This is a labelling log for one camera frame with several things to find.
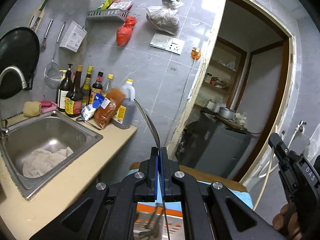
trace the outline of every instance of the sink basin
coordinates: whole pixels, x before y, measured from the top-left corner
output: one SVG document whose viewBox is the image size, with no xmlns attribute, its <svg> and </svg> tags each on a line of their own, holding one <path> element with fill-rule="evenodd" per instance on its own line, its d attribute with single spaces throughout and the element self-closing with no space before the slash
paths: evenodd
<svg viewBox="0 0 320 240">
<path fill-rule="evenodd" d="M 0 152 L 13 181 L 27 199 L 103 138 L 58 111 L 24 120 L 10 126 L 9 130 L 9 135 L 1 140 Z M 24 160 L 33 150 L 42 148 L 54 153 L 67 147 L 73 154 L 44 175 L 38 178 L 23 176 Z"/>
</svg>

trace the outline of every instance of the yellow sponge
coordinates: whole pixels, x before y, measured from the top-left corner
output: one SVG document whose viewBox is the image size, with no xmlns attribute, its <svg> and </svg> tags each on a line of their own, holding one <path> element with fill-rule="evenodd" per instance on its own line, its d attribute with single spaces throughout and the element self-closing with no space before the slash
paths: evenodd
<svg viewBox="0 0 320 240">
<path fill-rule="evenodd" d="M 23 107 L 25 117 L 34 117 L 41 114 L 41 103 L 38 101 L 27 101 Z"/>
</svg>

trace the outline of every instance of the red plastic bag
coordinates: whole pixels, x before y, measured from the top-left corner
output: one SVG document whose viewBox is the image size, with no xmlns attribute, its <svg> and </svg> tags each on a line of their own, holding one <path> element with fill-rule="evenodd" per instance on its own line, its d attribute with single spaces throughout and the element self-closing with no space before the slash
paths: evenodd
<svg viewBox="0 0 320 240">
<path fill-rule="evenodd" d="M 117 43 L 118 46 L 125 45 L 128 40 L 131 38 L 132 29 L 136 25 L 137 20 L 135 17 L 128 16 L 125 19 L 125 23 L 117 30 Z"/>
</svg>

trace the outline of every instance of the pink soap dish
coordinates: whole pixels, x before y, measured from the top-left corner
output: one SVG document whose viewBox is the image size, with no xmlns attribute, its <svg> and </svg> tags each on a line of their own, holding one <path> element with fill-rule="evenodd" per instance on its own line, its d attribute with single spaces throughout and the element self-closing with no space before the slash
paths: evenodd
<svg viewBox="0 0 320 240">
<path fill-rule="evenodd" d="M 57 110 L 58 105 L 57 105 L 56 103 L 51 102 L 51 103 L 52 103 L 51 106 L 47 106 L 47 105 L 48 105 L 48 104 L 47 104 L 47 101 L 45 101 L 45 102 L 46 102 L 46 104 L 44 104 L 45 106 L 44 106 L 44 107 L 41 107 L 41 113 L 42 113 L 42 114 L 45 114 L 45 113 L 50 112 L 50 111 L 53 111 L 53 110 Z"/>
</svg>

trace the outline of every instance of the chrome faucet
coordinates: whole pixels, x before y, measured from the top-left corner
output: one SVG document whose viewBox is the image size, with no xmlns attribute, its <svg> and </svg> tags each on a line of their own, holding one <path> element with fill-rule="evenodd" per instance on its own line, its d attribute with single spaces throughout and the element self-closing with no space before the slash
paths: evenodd
<svg viewBox="0 0 320 240">
<path fill-rule="evenodd" d="M 4 77 L 5 74 L 7 74 L 8 72 L 16 72 L 19 77 L 20 77 L 20 80 L 21 80 L 21 86 L 22 86 L 22 89 L 26 89 L 27 88 L 27 82 L 26 82 L 26 79 L 24 78 L 24 75 L 22 73 L 22 71 L 16 67 L 16 66 L 9 66 L 9 67 L 6 67 L 0 74 L 0 85 L 1 85 L 1 82 L 2 82 L 2 79 Z M 9 135 L 9 130 L 7 128 L 7 120 L 2 120 L 1 118 L 1 112 L 0 112 L 0 138 L 4 138 L 5 136 Z"/>
</svg>

